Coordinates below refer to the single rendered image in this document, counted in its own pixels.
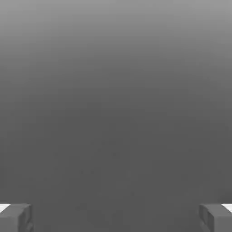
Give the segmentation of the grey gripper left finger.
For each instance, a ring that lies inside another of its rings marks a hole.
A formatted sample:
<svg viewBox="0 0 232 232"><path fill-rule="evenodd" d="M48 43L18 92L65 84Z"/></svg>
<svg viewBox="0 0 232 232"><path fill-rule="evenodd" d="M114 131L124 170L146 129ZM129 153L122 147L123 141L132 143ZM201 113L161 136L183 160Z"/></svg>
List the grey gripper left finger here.
<svg viewBox="0 0 232 232"><path fill-rule="evenodd" d="M34 232L32 204L0 203L0 232Z"/></svg>

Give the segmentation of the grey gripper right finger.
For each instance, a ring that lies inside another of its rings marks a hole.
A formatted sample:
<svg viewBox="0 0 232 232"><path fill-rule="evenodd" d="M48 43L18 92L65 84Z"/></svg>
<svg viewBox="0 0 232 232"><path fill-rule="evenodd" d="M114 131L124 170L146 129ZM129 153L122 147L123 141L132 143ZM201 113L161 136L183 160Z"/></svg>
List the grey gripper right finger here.
<svg viewBox="0 0 232 232"><path fill-rule="evenodd" d="M232 203L200 204L202 232L232 232Z"/></svg>

